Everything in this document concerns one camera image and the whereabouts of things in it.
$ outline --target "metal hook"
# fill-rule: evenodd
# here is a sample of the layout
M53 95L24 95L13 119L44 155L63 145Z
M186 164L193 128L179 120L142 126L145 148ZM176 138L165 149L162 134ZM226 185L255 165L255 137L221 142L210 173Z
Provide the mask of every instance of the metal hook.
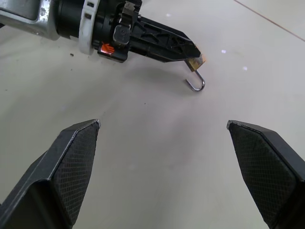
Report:
M200 92L204 89L205 87L205 81L204 78L200 75L200 73L196 70L195 71L196 75L198 75L198 77L200 78L200 80L202 81L202 85L201 88L195 88L187 79L185 80L186 83L189 85L189 87L194 91L194 92Z

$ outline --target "white floor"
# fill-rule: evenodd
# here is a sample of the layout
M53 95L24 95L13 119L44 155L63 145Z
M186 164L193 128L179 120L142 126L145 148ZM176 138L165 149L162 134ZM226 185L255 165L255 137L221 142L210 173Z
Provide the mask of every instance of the white floor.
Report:
M280 24L285 8L260 3L254 10ZM305 158L305 42L233 0L147 0L141 14L198 44L208 60L201 94L183 83L196 81L183 62L130 54L118 64L69 40L0 30L0 202L62 129L98 118L74 229L266 229L226 123L273 129ZM282 26L298 33L300 20Z

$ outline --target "textured gripper pad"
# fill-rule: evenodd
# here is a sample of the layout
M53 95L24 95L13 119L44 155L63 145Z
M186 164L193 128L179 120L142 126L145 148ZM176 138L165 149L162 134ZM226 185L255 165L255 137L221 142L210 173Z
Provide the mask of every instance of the textured gripper pad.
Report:
M230 124L239 167L264 221L272 228L295 186L296 179L263 137Z
M89 184L98 129L98 124L92 124L77 133L53 177L71 225L76 222Z

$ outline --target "silver metal housing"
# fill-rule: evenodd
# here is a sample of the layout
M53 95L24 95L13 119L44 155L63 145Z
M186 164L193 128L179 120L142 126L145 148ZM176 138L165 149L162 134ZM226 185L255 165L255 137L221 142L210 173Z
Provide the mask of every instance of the silver metal housing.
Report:
M58 0L0 0L0 22L51 40L56 31Z

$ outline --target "orange label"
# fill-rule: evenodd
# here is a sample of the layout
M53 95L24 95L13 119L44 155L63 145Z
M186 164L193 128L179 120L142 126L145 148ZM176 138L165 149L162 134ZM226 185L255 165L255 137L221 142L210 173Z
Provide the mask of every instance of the orange label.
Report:
M102 53L112 55L114 53L114 51L115 51L115 49L110 44L104 44L104 42L103 42L103 45L101 48Z

